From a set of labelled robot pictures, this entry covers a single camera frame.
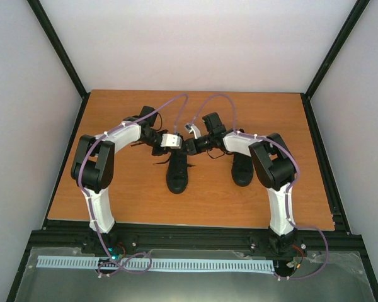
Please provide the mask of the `black sneaker with laces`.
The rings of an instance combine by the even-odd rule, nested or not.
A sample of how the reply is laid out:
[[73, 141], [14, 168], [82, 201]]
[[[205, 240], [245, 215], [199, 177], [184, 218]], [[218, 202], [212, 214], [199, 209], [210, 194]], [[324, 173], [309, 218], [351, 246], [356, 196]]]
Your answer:
[[253, 180], [253, 171], [254, 168], [251, 157], [234, 153], [231, 176], [237, 186], [246, 187], [250, 185]]

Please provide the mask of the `black sneaker one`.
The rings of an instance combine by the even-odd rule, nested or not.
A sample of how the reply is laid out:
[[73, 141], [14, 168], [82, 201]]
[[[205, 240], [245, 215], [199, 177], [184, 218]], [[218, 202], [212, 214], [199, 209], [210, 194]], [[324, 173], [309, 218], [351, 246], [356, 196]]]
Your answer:
[[181, 194], [188, 185], [188, 168], [193, 165], [188, 163], [188, 155], [181, 149], [171, 149], [167, 153], [169, 157], [158, 164], [168, 164], [166, 171], [166, 184], [173, 194]]

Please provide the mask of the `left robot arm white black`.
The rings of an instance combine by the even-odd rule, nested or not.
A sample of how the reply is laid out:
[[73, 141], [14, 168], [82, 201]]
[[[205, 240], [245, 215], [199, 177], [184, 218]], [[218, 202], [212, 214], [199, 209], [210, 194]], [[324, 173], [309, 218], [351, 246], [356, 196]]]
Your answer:
[[71, 177], [82, 191], [89, 211], [89, 226], [100, 232], [96, 245], [104, 253], [117, 249], [118, 237], [110, 232], [115, 224], [108, 187], [114, 174], [115, 154], [131, 143], [152, 147], [153, 156], [167, 153], [161, 146], [165, 130], [153, 128], [158, 112], [143, 106], [139, 115], [129, 116], [118, 126], [96, 136], [80, 137], [71, 167]]

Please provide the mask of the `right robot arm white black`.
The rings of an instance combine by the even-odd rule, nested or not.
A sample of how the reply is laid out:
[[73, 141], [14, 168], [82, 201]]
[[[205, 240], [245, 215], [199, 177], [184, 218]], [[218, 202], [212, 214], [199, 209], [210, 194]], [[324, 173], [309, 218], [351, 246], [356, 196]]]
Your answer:
[[270, 205], [268, 244], [274, 254], [284, 254], [296, 241], [297, 230], [292, 213], [292, 187], [299, 168], [282, 137], [272, 133], [266, 137], [241, 130], [228, 130], [217, 113], [203, 117], [208, 134], [201, 135], [193, 123], [185, 128], [193, 138], [186, 140], [189, 155], [218, 148], [224, 153], [241, 156], [247, 168], [256, 173], [266, 188]]

